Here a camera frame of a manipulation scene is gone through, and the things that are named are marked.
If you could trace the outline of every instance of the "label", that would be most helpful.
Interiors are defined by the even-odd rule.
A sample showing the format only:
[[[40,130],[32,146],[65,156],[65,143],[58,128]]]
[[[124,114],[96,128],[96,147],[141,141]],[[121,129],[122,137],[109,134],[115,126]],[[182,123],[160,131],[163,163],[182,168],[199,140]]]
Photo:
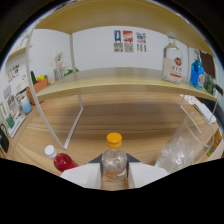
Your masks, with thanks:
[[[119,179],[120,176],[124,175],[124,173],[125,173],[125,169],[121,169],[119,171],[114,171],[114,172],[107,171],[107,170],[105,171],[106,177],[110,180],[116,180],[117,178]]]
[[[210,141],[208,142],[208,145],[211,144],[213,138],[210,139]],[[219,143],[222,141],[222,136],[220,134],[219,129],[216,131],[215,136],[214,136],[214,143],[211,146],[210,150],[208,151],[207,155],[211,156],[211,154],[216,150],[217,146],[219,145]]]
[[[164,58],[162,79],[174,83],[180,83],[182,77],[181,64],[180,58],[175,58],[175,60]]]
[[[175,63],[177,66],[180,66],[181,65],[181,59],[180,58],[175,58]]]
[[[203,87],[204,81],[205,81],[205,75],[204,74],[200,74],[198,76],[198,85]]]

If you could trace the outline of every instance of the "plastic bottle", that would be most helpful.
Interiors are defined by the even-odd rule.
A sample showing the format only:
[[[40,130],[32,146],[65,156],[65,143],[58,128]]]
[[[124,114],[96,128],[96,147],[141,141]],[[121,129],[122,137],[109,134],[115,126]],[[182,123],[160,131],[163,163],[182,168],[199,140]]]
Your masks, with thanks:
[[[45,148],[45,153],[49,158],[54,160],[54,166],[60,172],[78,167],[78,164],[70,156],[65,153],[57,153],[53,145],[48,145]]]
[[[120,149],[122,136],[119,133],[107,135],[107,144],[110,147],[102,155],[103,172],[105,178],[112,182],[123,179],[126,173],[127,155]]]
[[[195,49],[194,52],[196,54],[196,59],[194,60],[194,63],[191,65],[190,84],[195,88],[201,90],[203,88],[205,80],[205,71],[202,68],[200,51]]]

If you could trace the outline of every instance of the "wooden shelf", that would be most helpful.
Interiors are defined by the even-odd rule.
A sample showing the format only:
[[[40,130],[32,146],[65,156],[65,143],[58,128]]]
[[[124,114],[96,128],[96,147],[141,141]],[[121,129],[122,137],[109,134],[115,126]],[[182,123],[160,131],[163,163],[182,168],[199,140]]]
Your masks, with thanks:
[[[13,59],[14,57],[22,54],[22,53],[25,53],[26,52],[26,47],[22,47],[20,48],[19,50],[17,51],[14,51],[12,54],[9,55],[9,57],[7,58],[7,62],[11,59]]]
[[[83,0],[67,5],[37,24],[67,34],[103,26],[133,26],[166,34],[215,57],[200,33],[178,13],[146,0]]]
[[[65,96],[110,92],[160,92],[192,95],[216,101],[205,90],[184,81],[180,84],[161,80],[161,71],[146,68],[102,68],[72,73],[44,88],[39,101]]]

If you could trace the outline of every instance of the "bottle cap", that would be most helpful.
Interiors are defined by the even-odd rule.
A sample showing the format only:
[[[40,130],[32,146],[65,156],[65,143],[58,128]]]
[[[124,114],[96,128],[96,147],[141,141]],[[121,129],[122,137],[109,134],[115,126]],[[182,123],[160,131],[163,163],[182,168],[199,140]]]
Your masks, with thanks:
[[[110,133],[107,135],[107,144],[110,148],[118,148],[121,146],[122,136],[119,133]]]
[[[45,154],[49,157],[49,158],[54,158],[57,155],[57,151],[55,150],[53,145],[48,145],[45,148]]]
[[[174,32],[168,31],[166,34],[168,37],[176,39],[176,34]]]

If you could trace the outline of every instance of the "small bottle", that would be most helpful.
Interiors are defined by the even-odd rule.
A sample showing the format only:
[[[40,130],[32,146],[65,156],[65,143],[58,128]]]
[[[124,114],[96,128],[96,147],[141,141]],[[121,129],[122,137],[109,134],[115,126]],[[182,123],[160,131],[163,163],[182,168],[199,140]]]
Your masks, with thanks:
[[[54,159],[54,166],[60,172],[78,167],[78,164],[70,156],[64,153],[57,153],[53,145],[48,145],[45,148],[45,153],[49,158]]]
[[[205,80],[205,71],[202,68],[200,51],[195,49],[196,59],[194,63],[191,65],[191,78],[190,84],[197,89],[202,89],[204,80]]]
[[[122,136],[118,133],[107,135],[107,144],[110,147],[102,155],[103,172],[105,178],[112,182],[122,180],[126,173],[127,155],[120,149]]]
[[[181,82],[183,56],[176,46],[176,34],[167,32],[169,44],[164,48],[162,79],[177,83]]]

